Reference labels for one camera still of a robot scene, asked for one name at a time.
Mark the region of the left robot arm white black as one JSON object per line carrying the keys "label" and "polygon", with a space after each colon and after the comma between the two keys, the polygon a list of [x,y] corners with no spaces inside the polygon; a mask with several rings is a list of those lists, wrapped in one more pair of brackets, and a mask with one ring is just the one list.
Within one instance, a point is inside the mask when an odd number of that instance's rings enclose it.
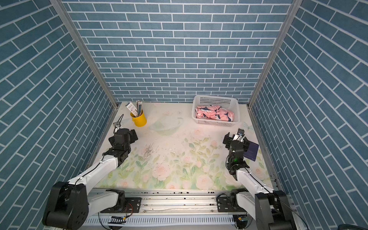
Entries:
{"label": "left robot arm white black", "polygon": [[49,193],[43,225],[77,230],[96,213],[125,212],[132,215],[134,207],[126,200],[123,190],[107,189],[91,198],[88,194],[105,176],[123,164],[131,152],[131,144],[137,140],[134,129],[119,129],[109,138],[111,148],[103,153],[100,161],[67,182],[55,183]]}

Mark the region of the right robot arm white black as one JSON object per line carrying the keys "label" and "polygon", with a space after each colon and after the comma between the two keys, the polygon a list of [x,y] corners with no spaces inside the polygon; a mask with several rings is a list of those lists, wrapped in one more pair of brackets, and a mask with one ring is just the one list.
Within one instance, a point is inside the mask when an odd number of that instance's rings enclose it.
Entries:
{"label": "right robot arm white black", "polygon": [[297,226],[285,192],[276,191],[263,183],[250,169],[244,155],[253,144],[243,129],[223,139],[229,151],[226,168],[231,176],[244,186],[234,189],[230,195],[230,206],[236,211],[246,211],[256,222],[259,230],[296,230]]}

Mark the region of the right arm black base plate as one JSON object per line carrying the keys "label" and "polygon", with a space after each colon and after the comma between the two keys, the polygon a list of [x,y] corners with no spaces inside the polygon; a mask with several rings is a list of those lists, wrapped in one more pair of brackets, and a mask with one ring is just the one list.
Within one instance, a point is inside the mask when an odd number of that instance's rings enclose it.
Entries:
{"label": "right arm black base plate", "polygon": [[237,193],[230,193],[229,195],[221,193],[216,196],[218,212],[244,212],[247,211],[241,208],[236,200]]}

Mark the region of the pink shark print shorts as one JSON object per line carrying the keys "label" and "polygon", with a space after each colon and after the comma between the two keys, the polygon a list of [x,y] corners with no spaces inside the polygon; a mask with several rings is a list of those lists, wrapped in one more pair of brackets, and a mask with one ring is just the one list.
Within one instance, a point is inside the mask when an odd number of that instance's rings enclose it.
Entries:
{"label": "pink shark print shorts", "polygon": [[199,105],[195,108],[195,115],[198,119],[219,120],[226,122],[234,121],[234,112],[223,108],[220,105]]}

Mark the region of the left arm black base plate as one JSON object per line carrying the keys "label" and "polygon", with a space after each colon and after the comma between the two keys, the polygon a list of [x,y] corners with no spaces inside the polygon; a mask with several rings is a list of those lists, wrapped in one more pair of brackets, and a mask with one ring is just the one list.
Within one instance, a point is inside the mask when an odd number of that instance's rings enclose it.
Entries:
{"label": "left arm black base plate", "polygon": [[122,204],[116,204],[114,207],[107,208],[101,213],[139,213],[141,207],[141,197],[128,197]]}

